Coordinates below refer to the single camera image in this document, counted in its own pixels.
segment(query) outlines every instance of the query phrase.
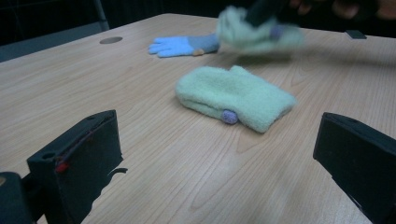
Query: green cloth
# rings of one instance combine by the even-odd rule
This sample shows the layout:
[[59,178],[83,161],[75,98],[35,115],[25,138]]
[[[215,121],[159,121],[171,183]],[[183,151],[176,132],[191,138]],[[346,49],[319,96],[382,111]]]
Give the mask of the green cloth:
[[230,71],[208,66],[194,69],[178,81],[176,95],[187,108],[215,119],[231,110],[259,133],[296,104],[294,96],[240,66]]
[[[255,28],[245,21],[246,15],[247,11],[241,7],[222,11],[216,29],[218,39],[245,53],[289,51],[303,45],[304,36],[298,26],[281,24],[272,18]],[[279,38],[272,38],[274,27],[282,31]]]

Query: table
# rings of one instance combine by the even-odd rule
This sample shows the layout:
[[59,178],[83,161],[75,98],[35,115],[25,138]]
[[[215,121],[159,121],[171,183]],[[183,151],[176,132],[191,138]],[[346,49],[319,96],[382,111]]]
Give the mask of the table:
[[[0,63],[0,171],[80,120],[116,109],[128,168],[84,223],[370,223],[312,158],[323,112],[396,137],[396,40],[306,30],[291,55],[148,54],[156,36],[207,35],[215,19],[163,14]],[[120,36],[113,44],[100,44]],[[265,134],[183,107],[174,87],[199,66],[241,65],[298,104]]]

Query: dark background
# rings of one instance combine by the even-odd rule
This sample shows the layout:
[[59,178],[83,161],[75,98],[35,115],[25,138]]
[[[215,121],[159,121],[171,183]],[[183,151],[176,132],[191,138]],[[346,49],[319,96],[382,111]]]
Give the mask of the dark background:
[[[163,13],[216,18],[229,5],[249,7],[253,0],[101,0],[110,29]],[[285,7],[281,21],[304,28],[396,37],[396,21],[342,20],[332,14],[331,2],[306,16]],[[99,21],[93,0],[0,0],[0,46]]]

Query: wooden table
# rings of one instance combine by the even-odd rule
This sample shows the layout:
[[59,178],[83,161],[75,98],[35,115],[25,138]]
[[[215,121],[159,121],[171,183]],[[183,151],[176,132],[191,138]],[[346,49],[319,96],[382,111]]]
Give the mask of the wooden table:
[[[370,223],[312,158],[323,112],[396,137],[396,40],[304,30],[290,56],[148,54],[156,36],[207,35],[215,19],[164,14],[0,63],[0,171],[78,121],[116,109],[126,175],[84,223]],[[120,36],[114,44],[103,39]],[[183,107],[174,87],[199,66],[241,65],[298,104],[265,134]]]

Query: folded glove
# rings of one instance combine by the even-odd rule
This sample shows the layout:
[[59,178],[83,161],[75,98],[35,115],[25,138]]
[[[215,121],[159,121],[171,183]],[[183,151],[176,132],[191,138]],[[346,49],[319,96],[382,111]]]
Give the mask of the folded glove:
[[169,36],[154,39],[148,47],[148,53],[157,54],[160,58],[176,56],[199,56],[219,49],[215,34],[198,36]]
[[239,120],[259,133],[296,104],[292,95],[240,66],[197,68],[178,81],[176,95],[187,108],[226,123]]
[[245,53],[292,50],[304,43],[299,27],[281,24],[276,18],[255,28],[245,21],[244,8],[227,7],[219,15],[216,34],[221,42]]

